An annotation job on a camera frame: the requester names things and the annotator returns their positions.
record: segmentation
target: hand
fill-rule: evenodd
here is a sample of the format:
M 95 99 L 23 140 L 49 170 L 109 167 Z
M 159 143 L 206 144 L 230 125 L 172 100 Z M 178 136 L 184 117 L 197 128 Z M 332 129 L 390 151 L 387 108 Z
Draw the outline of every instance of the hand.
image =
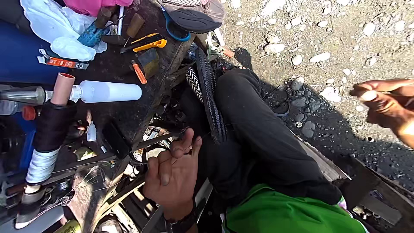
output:
M 181 141 L 172 142 L 170 151 L 148 159 L 144 195 L 164 206 L 166 219 L 180 220 L 193 208 L 198 153 L 202 144 L 200 136 L 192 142 L 193 136 L 194 131 L 187 129 Z
M 367 81 L 355 84 L 350 95 L 369 107 L 367 122 L 390 128 L 402 142 L 414 148 L 414 80 Z

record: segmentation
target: pink cloth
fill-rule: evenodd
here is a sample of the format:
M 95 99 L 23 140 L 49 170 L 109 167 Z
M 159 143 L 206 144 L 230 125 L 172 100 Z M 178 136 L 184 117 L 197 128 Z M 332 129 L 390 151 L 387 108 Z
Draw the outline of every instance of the pink cloth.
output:
M 67 7 L 79 14 L 96 17 L 101 7 L 129 6 L 133 0 L 63 0 Z

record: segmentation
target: black pants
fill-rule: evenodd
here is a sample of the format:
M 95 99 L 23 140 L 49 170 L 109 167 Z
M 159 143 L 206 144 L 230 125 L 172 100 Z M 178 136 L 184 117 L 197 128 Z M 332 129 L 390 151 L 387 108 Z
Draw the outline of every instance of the black pants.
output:
M 191 89 L 184 92 L 181 107 L 189 125 L 203 137 L 199 178 L 208 177 L 229 205 L 238 204 L 259 183 L 291 197 L 336 204 L 341 198 L 339 189 L 323 176 L 298 139 L 262 101 L 263 95 L 259 78 L 249 69 L 233 69 L 218 78 L 214 99 L 229 139 L 216 145 L 209 136 L 202 104 Z

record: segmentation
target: workbench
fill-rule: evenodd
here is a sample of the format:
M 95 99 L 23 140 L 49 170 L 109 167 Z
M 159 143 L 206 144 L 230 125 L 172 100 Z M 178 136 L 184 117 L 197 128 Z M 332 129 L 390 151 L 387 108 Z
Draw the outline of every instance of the workbench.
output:
M 140 14 L 145 23 L 139 30 L 137 38 L 141 38 L 150 33 L 160 33 L 167 39 L 167 45 L 164 48 L 156 49 L 159 55 L 159 72 L 148 79 L 148 83 L 142 85 L 135 72 L 130 68 L 131 60 L 137 58 L 142 52 L 134 53 L 133 51 L 120 54 L 121 46 L 108 45 L 108 49 L 101 54 L 97 54 L 93 61 L 89 62 L 86 70 L 73 69 L 70 74 L 76 77 L 75 84 L 79 84 L 83 80 L 94 80 L 115 83 L 132 83 L 138 84 L 142 88 L 142 97 L 137 101 L 124 102 L 107 102 L 107 103 L 92 103 L 85 104 L 78 103 L 78 117 L 84 118 L 88 109 L 91 110 L 92 120 L 96 125 L 98 131 L 98 140 L 94 152 L 98 154 L 88 160 L 77 162 L 75 165 L 82 165 L 85 163 L 117 160 L 111 153 L 103 153 L 99 149 L 99 144 L 102 141 L 101 130 L 103 126 L 110 120 L 113 120 L 119 128 L 121 134 L 131 144 L 134 151 L 137 144 L 142 140 L 142 136 L 149 125 L 151 118 L 154 115 L 155 109 L 158 107 L 162 95 L 165 90 L 171 87 L 171 79 L 174 77 L 180 66 L 184 56 L 186 56 L 194 35 L 187 42 L 179 42 L 172 39 L 165 28 L 165 18 L 161 12 L 160 5 L 156 0 L 147 1 L 133 1 L 130 7 L 125 8 L 125 18 L 123 20 L 123 36 L 126 36 L 126 29 L 132 19 L 134 13 Z M 102 182 L 95 183 L 89 187 L 75 189 L 76 194 L 69 204 L 73 214 L 82 226 L 83 232 L 92 232 L 101 217 L 111 208 L 110 205 L 105 205 L 106 201 L 113 195 L 117 183 L 121 180 L 122 174 L 129 163 L 129 157 L 123 160 L 117 160 L 115 166 L 111 169 L 106 169 L 106 176 L 110 181 L 105 185 Z M 62 170 L 65 167 L 72 165 L 59 166 L 56 165 L 55 170 Z M 78 177 L 84 176 L 85 172 L 76 173 L 74 186 L 76 186 L 82 179 Z

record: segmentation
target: yellow utility knife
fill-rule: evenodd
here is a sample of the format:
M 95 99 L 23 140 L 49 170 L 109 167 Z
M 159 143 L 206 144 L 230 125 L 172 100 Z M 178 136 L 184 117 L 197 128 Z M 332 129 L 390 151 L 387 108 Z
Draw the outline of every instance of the yellow utility knife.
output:
M 159 33 L 152 33 L 131 42 L 131 46 L 122 48 L 120 53 L 132 50 L 134 52 L 142 51 L 150 48 L 163 48 L 167 44 L 167 39 Z

